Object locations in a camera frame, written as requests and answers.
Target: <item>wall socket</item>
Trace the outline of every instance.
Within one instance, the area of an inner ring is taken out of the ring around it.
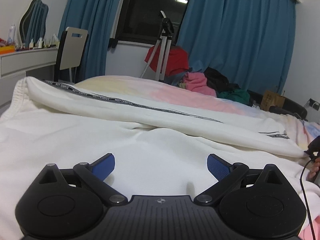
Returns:
[[[309,106],[311,106],[313,109],[316,109],[317,111],[319,111],[319,108],[320,108],[319,102],[317,102],[311,98],[309,99]]]

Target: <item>red item on desk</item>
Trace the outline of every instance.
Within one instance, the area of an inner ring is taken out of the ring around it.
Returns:
[[[145,62],[148,62],[148,60],[150,59],[153,49],[154,49],[154,46],[149,49],[147,57],[144,60]],[[156,50],[155,56],[153,57],[150,64],[150,68],[154,72],[157,71],[159,54],[160,54],[160,46]],[[172,46],[169,52],[167,68],[165,69],[164,75],[166,77],[169,77],[172,75],[179,74],[188,69],[189,69],[188,53],[182,48],[180,48],[179,46]]]

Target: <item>white comforter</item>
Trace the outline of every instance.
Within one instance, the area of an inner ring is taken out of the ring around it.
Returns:
[[[261,134],[284,132],[273,119],[103,94],[157,110],[87,98],[31,77],[17,83],[12,104],[0,119],[0,238],[22,237],[15,205],[47,163],[71,168],[108,152],[116,167],[106,182],[129,199],[135,194],[195,197],[217,182],[206,167],[211,153],[250,168],[274,163],[303,199],[302,166],[276,155],[299,160],[304,153],[290,139]],[[320,189],[304,185],[316,218]]]

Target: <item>white chair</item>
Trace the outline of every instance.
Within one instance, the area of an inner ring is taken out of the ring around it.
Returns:
[[[54,81],[59,81],[60,70],[69,69],[69,78],[72,83],[72,68],[75,68],[75,80],[76,70],[81,63],[87,37],[88,31],[83,29],[67,27],[62,32],[56,65],[54,66]]]

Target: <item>window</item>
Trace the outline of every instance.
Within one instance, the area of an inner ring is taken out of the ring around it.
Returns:
[[[155,44],[160,29],[160,11],[174,26],[175,41],[187,9],[188,0],[124,0],[116,30],[116,39]]]

